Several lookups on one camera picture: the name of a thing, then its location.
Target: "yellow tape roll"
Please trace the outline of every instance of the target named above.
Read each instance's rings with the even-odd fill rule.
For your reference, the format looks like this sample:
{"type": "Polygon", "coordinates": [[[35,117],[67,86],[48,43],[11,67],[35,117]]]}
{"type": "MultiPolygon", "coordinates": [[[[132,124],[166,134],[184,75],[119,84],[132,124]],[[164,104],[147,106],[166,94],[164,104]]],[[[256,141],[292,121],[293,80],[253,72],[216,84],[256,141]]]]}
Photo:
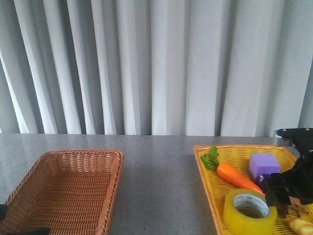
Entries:
{"type": "Polygon", "coordinates": [[[234,235],[271,235],[276,217],[276,207],[254,190],[234,189],[226,196],[224,223],[234,235]]]}

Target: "green leaf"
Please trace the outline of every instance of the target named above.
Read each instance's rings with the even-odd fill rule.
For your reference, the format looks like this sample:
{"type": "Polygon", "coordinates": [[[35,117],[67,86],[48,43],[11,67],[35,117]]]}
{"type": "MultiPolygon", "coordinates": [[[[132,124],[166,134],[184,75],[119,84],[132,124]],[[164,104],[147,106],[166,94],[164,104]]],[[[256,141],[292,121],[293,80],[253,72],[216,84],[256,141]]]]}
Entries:
{"type": "Polygon", "coordinates": [[[200,158],[206,169],[216,170],[220,163],[218,157],[217,147],[212,146],[209,154],[204,154],[200,158]]]}
{"type": "Polygon", "coordinates": [[[218,158],[219,153],[217,152],[217,147],[216,147],[216,146],[212,146],[211,151],[210,151],[210,154],[211,154],[212,156],[214,156],[215,158],[218,158]]]}

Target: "purple cube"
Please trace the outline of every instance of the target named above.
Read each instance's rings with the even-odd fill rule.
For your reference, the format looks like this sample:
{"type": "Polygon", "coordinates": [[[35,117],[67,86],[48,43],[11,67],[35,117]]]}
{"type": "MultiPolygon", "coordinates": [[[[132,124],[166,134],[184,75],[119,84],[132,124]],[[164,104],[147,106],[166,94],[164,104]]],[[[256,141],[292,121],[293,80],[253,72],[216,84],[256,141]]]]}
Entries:
{"type": "Polygon", "coordinates": [[[249,171],[254,182],[257,182],[260,175],[279,173],[280,164],[270,153],[253,153],[250,158],[249,171]]]}

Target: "yellow wicker tray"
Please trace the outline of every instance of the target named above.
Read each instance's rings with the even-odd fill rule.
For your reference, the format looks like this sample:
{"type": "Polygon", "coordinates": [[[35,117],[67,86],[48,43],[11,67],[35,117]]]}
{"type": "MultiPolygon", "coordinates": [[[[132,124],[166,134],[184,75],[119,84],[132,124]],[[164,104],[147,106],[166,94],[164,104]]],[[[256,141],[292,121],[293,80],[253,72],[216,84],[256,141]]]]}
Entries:
{"type": "MultiPolygon", "coordinates": [[[[220,154],[220,162],[228,162],[237,168],[244,176],[251,179],[249,175],[249,160],[252,153],[271,153],[281,165],[281,171],[286,171],[294,165],[296,157],[291,154],[285,147],[275,145],[217,145],[220,154]]],[[[206,154],[211,146],[194,146],[194,152],[201,175],[205,193],[210,205],[212,217],[218,235],[231,235],[223,221],[224,201],[226,194],[236,188],[229,184],[213,170],[205,169],[200,156],[206,154]]],[[[310,213],[313,212],[313,205],[306,206],[310,213]]],[[[307,215],[302,215],[304,219],[309,220],[307,215]]],[[[288,227],[288,220],[296,217],[296,212],[291,210],[287,218],[283,218],[280,213],[276,219],[275,230],[273,235],[293,235],[293,231],[288,227]]]]}
{"type": "Polygon", "coordinates": [[[43,154],[6,200],[0,234],[49,227],[49,235],[106,235],[123,160],[110,149],[43,154]]]}

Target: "orange carrot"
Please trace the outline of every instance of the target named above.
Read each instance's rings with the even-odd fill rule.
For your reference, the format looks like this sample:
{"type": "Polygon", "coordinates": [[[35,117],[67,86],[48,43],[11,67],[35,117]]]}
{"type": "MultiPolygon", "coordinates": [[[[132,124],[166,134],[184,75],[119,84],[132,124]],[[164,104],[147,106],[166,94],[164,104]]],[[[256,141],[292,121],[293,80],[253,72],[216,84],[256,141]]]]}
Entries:
{"type": "Polygon", "coordinates": [[[259,193],[263,191],[250,179],[240,173],[239,170],[234,168],[229,163],[220,163],[218,160],[217,147],[213,146],[209,154],[205,154],[201,157],[201,160],[206,169],[216,170],[217,174],[229,183],[234,184],[239,188],[252,189],[259,193]]]}
{"type": "Polygon", "coordinates": [[[239,188],[252,189],[263,194],[263,191],[260,189],[260,187],[242,175],[239,170],[234,168],[229,163],[220,163],[216,168],[216,172],[223,179],[239,188]]]}

